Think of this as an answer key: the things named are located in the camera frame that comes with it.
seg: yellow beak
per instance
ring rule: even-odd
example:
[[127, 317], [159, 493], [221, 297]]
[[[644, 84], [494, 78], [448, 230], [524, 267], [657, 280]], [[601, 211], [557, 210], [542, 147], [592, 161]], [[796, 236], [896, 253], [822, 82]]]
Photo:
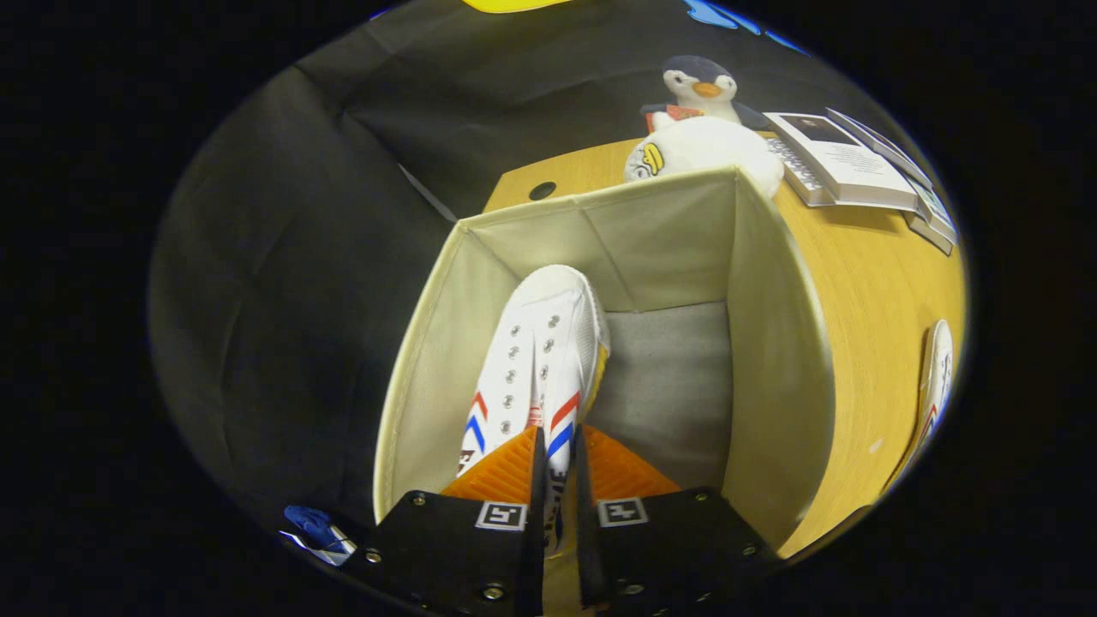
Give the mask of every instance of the yellow beak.
[[705, 99], [717, 97], [721, 92], [723, 92], [723, 90], [720, 89], [720, 86], [716, 86], [715, 83], [706, 83], [704, 81], [698, 81], [694, 83], [693, 91], [701, 94]]

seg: open book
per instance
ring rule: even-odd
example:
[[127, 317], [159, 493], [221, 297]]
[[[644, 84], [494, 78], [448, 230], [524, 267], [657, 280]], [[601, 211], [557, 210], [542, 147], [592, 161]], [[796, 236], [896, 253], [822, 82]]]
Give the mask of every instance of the open book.
[[835, 121], [846, 131], [849, 131], [850, 134], [860, 139], [862, 144], [872, 148], [872, 152], [886, 158], [892, 165], [898, 167], [904, 173], [917, 180], [923, 187], [927, 189], [934, 188], [934, 183], [929, 180], [929, 176], [926, 176], [926, 172], [923, 171], [916, 162], [914, 162], [914, 159], [907, 156], [907, 154], [904, 153], [902, 148], [896, 146], [894, 142], [841, 112], [827, 108], [826, 113], [830, 120]]
[[907, 179], [829, 119], [802, 113], [764, 115], [830, 193], [832, 204], [917, 212], [918, 193]]

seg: orange gripper pad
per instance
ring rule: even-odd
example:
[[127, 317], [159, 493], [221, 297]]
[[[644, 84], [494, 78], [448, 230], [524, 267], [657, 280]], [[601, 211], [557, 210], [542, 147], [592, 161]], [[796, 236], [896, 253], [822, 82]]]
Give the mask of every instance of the orange gripper pad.
[[529, 504], [536, 436], [536, 426], [527, 427], [451, 482], [442, 494], [482, 502]]
[[651, 497], [681, 491], [647, 461], [618, 440], [589, 425], [583, 425], [590, 468], [593, 500]]

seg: beige fabric box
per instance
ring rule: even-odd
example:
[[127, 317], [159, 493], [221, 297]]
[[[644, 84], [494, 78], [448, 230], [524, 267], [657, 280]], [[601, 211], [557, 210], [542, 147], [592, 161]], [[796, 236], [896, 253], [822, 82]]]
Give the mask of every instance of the beige fabric box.
[[[584, 272], [611, 313], [726, 302], [734, 370], [721, 489], [779, 547], [823, 479], [834, 374], [818, 298], [795, 242], [773, 203], [734, 167], [459, 221], [393, 370], [374, 463], [376, 519], [407, 491], [438, 492], [453, 479], [502, 307], [522, 278], [548, 263]], [[607, 375], [630, 370], [613, 360]]]

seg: fabric storage bin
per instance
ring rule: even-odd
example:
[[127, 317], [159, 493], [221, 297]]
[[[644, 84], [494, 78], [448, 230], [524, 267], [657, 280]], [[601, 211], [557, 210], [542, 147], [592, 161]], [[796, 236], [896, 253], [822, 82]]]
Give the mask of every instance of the fabric storage bin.
[[[388, 385], [374, 461], [377, 521], [407, 491], [438, 492], [453, 480], [502, 307], [548, 263], [584, 272], [608, 313], [613, 354], [587, 422], [682, 487], [716, 486], [779, 548], [823, 479], [834, 375], [793, 237], [735, 167], [459, 221]], [[661, 394], [644, 390], [653, 383]]]

